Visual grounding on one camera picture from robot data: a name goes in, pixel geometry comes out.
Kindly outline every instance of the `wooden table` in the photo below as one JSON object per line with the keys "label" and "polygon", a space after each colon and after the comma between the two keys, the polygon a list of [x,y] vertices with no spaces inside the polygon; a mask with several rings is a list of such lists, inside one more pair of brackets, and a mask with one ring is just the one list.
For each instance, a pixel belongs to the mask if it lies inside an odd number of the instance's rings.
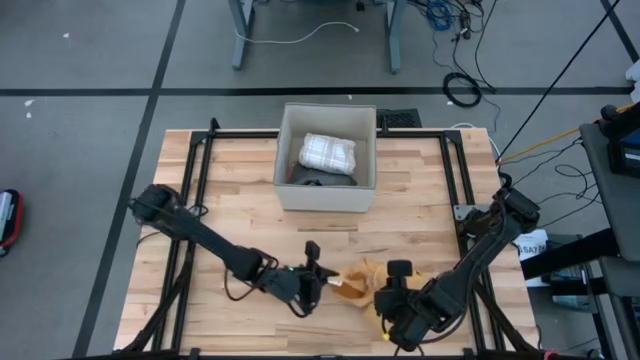
{"label": "wooden table", "polygon": [[[191,131],[167,131],[154,183],[179,190],[190,136]],[[470,129],[463,130],[462,136],[476,203],[488,204],[499,181],[487,133]],[[414,268],[433,276],[459,260],[436,139],[378,139],[378,187],[366,214],[284,212],[272,185],[275,139],[215,139],[213,144],[204,200],[210,212],[202,221],[238,245],[260,248],[281,264],[297,265],[305,259],[304,243],[314,240],[322,248],[320,263],[328,268],[348,267],[363,257],[380,262],[409,259]],[[450,153],[456,188],[464,199],[452,146]],[[191,203],[199,167],[196,160]],[[144,228],[142,236],[152,231]],[[139,246],[115,348],[128,344],[155,310],[169,244],[165,236],[156,235]],[[314,314],[298,319],[270,295],[256,292],[240,302],[228,300],[222,287],[223,270],[222,261],[197,248],[183,353],[199,347],[204,354],[226,355],[393,354],[395,346],[382,339],[379,327],[329,289]],[[498,304],[535,345],[538,334],[516,249],[508,246],[490,271]],[[231,281],[233,294],[245,290]],[[485,338],[491,346],[488,317],[480,304]],[[167,324],[165,347],[173,314]],[[424,351],[455,355],[465,347],[474,347],[469,319],[446,340],[424,346]]]}

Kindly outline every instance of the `white cable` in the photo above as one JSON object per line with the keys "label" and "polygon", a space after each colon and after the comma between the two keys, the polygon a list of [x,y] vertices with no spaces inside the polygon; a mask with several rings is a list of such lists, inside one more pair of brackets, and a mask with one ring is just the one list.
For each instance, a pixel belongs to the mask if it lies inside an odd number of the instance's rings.
{"label": "white cable", "polygon": [[327,22],[324,23],[320,26],[318,26],[315,30],[313,30],[309,35],[303,37],[302,39],[298,39],[298,40],[292,40],[292,41],[276,41],[276,40],[252,40],[252,39],[248,39],[240,34],[238,34],[238,30],[236,29],[236,36],[239,37],[240,39],[243,39],[245,41],[248,41],[250,43],[254,43],[254,44],[297,44],[299,42],[303,42],[305,40],[307,40],[308,38],[310,38],[311,36],[313,36],[313,34],[315,34],[316,32],[318,32],[318,30],[322,29],[325,26],[329,26],[329,25],[343,25],[343,26],[348,26],[350,28],[353,29],[353,31],[355,32],[359,32],[360,29],[358,29],[357,27],[346,23],[346,22],[342,22],[342,21],[331,21],[331,22]]}
{"label": "white cable", "polygon": [[[476,128],[475,126],[473,126],[473,124],[469,124],[469,123],[459,123],[459,124],[455,124],[453,125],[451,128],[452,129],[456,129],[459,127],[463,127],[463,126],[467,126],[470,128]],[[498,149],[498,145],[496,145],[495,142],[493,142],[493,139],[491,138],[491,136],[489,136],[489,142],[491,142],[491,146],[493,146],[493,149],[496,151],[496,153],[498,154],[497,159],[500,159],[500,157],[502,156],[502,154],[500,153],[500,149]]]}

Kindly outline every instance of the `checkered towel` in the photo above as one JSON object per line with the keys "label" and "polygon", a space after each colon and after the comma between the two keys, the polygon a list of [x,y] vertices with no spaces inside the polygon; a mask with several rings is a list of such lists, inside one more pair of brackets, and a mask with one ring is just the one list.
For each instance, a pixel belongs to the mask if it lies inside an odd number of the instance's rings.
{"label": "checkered towel", "polygon": [[353,175],[356,167],[355,147],[356,143],[351,140],[307,133],[298,162],[308,168],[333,174]]}

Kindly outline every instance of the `white box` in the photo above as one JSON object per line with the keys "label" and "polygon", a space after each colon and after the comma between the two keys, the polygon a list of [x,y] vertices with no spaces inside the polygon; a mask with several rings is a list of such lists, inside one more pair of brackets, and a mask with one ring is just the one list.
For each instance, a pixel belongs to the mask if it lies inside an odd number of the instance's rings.
{"label": "white box", "polygon": [[[307,133],[328,135],[356,143],[356,186],[305,186],[287,183],[289,169]],[[376,189],[375,106],[285,105],[273,183],[284,210],[367,212]]]}

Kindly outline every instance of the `gray floor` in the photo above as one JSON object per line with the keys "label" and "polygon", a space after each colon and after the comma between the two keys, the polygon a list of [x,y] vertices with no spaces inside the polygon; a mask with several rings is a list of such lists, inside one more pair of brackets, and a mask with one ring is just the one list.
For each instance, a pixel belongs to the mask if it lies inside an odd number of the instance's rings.
{"label": "gray floor", "polygon": [[[491,1],[484,4],[488,9]],[[0,0],[0,93],[2,89],[149,89],[175,6],[176,0]],[[299,38],[325,21],[348,21],[360,32],[329,27],[298,45],[250,46],[246,68],[236,72],[230,67],[234,39],[227,2],[187,0],[162,86],[437,88],[448,72],[434,64],[433,32],[412,7],[403,23],[403,69],[392,76],[381,7],[357,13],[352,6],[283,5],[276,0],[254,6],[256,39]],[[640,3],[623,0],[617,13],[640,47],[636,21]],[[603,14],[599,0],[500,0],[479,51],[485,76],[498,87],[548,86]],[[450,34],[435,36],[441,62],[451,63],[450,38]],[[458,59],[468,71],[474,69],[477,38],[474,35],[459,48]],[[626,87],[624,71],[630,65],[607,21],[558,86]],[[0,307],[5,309],[0,348],[2,358],[53,359],[70,356],[73,350],[148,98],[28,94],[0,97],[0,168],[5,169],[0,189],[20,190],[27,204],[20,242],[0,261]],[[447,105],[443,95],[161,96],[134,174],[133,193],[152,180],[165,129],[205,128],[212,116],[225,128],[263,128],[279,126],[283,105],[289,101],[418,108],[424,126],[470,122],[488,127],[498,146],[504,147],[539,95],[487,98],[502,109],[497,131],[493,131],[494,107],[483,102],[461,109]],[[35,102],[26,107],[25,101],[31,99]],[[550,96],[509,153],[594,120],[605,104],[628,103],[626,95],[597,91]],[[519,178],[536,163],[529,160],[504,170]],[[584,152],[576,147],[524,180],[520,190],[534,200],[578,191],[580,179],[555,174],[554,164],[559,163],[589,169]],[[550,200],[543,206],[542,221],[583,204],[584,200],[570,197]],[[605,214],[594,204],[547,230],[588,234],[605,226]],[[90,354],[112,349],[138,235],[139,228],[127,217]],[[531,298],[545,348],[567,349],[595,336],[589,315],[551,304],[544,291],[532,292]],[[597,346],[592,342],[571,353]]]}

